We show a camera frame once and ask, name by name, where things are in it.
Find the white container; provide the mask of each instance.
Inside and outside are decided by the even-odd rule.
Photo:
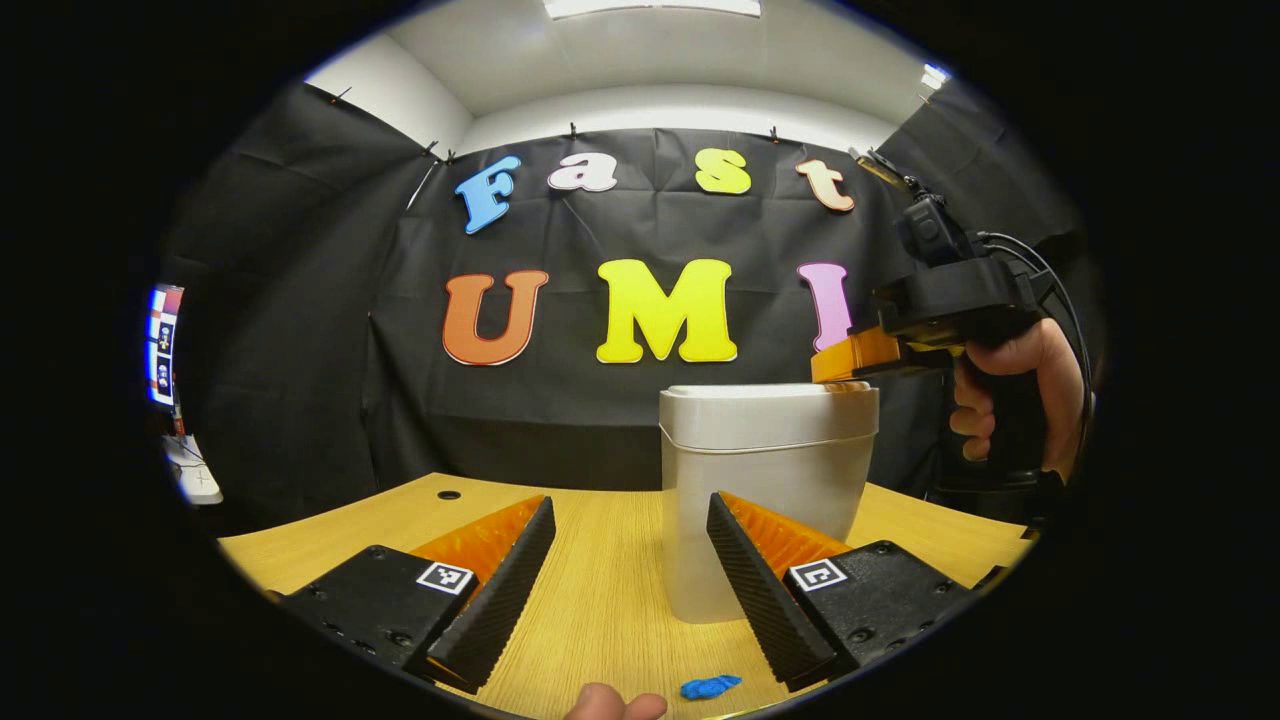
[[[844,541],[867,483],[879,391],[867,383],[673,386],[662,429],[663,575],[685,623],[744,618],[707,537],[728,491]]]

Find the person's hand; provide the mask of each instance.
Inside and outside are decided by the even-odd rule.
[[[964,443],[965,459],[983,460],[991,452],[991,433],[998,418],[992,414],[991,393],[977,384],[969,363],[988,375],[1019,375],[1036,370],[1048,428],[1041,469],[1055,470],[1066,480],[1071,475],[1080,439],[1084,379],[1062,328],[1044,319],[1000,347],[965,343],[965,355],[956,363],[956,402],[960,407],[951,414],[951,429],[972,436]]]
[[[618,691],[604,683],[588,683],[564,720],[658,720],[666,714],[667,701],[662,696],[644,693],[623,703]]]

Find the ceiling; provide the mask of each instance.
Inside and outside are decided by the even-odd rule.
[[[543,0],[451,0],[392,28],[472,115],[626,85],[710,83],[803,95],[899,124],[928,96],[918,51],[823,0],[760,18],[640,8],[552,20]]]

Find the blue object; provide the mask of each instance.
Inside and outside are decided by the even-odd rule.
[[[689,680],[680,685],[680,697],[685,700],[710,700],[724,694],[724,691],[742,682],[736,675],[721,675],[705,680]]]
[[[475,234],[476,231],[507,213],[511,204],[498,201],[497,196],[506,197],[516,190],[516,181],[511,179],[507,170],[515,170],[518,167],[520,158],[507,155],[453,188],[453,193],[461,195],[467,202],[467,234]]]

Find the container lid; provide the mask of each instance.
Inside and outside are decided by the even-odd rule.
[[[879,391],[863,382],[672,386],[658,393],[658,424],[699,450],[850,439],[879,429]]]

